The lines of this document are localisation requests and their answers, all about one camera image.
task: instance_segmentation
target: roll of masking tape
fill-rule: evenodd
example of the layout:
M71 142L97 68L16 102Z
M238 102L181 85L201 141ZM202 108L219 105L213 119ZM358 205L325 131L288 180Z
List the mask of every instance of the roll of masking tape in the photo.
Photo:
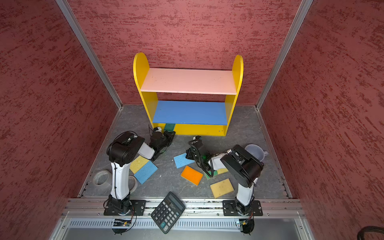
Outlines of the roll of masking tape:
M93 184L98 189L106 189L112 185L112 174L103 169L98 171L93 177Z

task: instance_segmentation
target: yellow shelf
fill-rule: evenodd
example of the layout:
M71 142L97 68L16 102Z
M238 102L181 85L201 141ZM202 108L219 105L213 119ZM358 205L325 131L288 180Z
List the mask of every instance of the yellow shelf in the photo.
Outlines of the yellow shelf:
M135 83L152 127L164 129L164 122L176 123L174 131L178 135L225 136L240 91L243 73L244 63L243 57L240 55L236 56L232 71L150 68L144 53L137 53L133 62ZM225 94L226 97L224 103L169 103L161 101L162 107L157 109L159 103L158 92ZM224 115L221 115L220 111L211 115L204 112L206 109L212 109L212 106L221 106L221 104L223 104L223 109L225 107L225 113L222 113ZM184 105L194 107L194 112L197 111L198 114L201 114L202 120L199 120L199 118L192 119L188 112L180 111L180 106ZM200 113L198 111L199 106L202 106ZM164 111L167 111L168 114L179 115L175 115L175 119L172 119L172 116L164 116Z

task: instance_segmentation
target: textured red wall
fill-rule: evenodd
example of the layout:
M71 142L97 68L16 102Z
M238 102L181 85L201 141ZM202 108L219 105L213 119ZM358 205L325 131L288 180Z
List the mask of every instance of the textured red wall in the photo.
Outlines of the textured red wall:
M384 227L383 13L382 1L315 0L262 106L318 240Z
M47 239L117 107L54 0L0 3L0 238Z
M151 67L231 70L244 57L238 104L255 104L301 0L68 0L123 103L142 103L133 58ZM161 94L159 99L223 101Z

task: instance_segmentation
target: gray table surface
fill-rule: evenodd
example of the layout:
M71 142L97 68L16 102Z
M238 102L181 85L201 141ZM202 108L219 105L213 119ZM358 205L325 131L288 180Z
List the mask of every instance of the gray table surface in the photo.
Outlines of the gray table surface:
M125 105L109 142L112 142L120 133L131 130L144 137L146 143L149 144L148 124L150 122L143 106ZM180 198L213 198L210 185L229 178L235 191L225 194L221 198L234 198L237 193L238 183L229 172L219 174L211 179L203 176L198 186L180 176L184 167L177 169L173 157L185 153L186 149L188 149L187 142L192 140L192 137L176 135L172 145L153 162L158 170L144 184L138 183L137 189L131 196L165 197L171 191ZM252 106L235 107L227 136L203 136L202 139L204 145L212 154L226 151L235 144L243 147L248 144L256 144L269 152L255 109ZM94 173L101 169L112 172L107 154L105 151L102 151L102 154L99 161L95 163ZM255 198L286 198L281 176L271 155L266 156L263 163L265 166L255 188ZM203 173L196 163L189 164L189 166ZM91 180L83 192L83 197L109 195L111 189L98 189Z

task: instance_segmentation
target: black calculator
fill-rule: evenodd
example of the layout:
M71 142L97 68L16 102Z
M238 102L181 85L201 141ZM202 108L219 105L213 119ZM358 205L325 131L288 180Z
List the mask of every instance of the black calculator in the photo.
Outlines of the black calculator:
M169 192L164 200L156 207L151 216L159 228L167 233L184 212L184 204Z

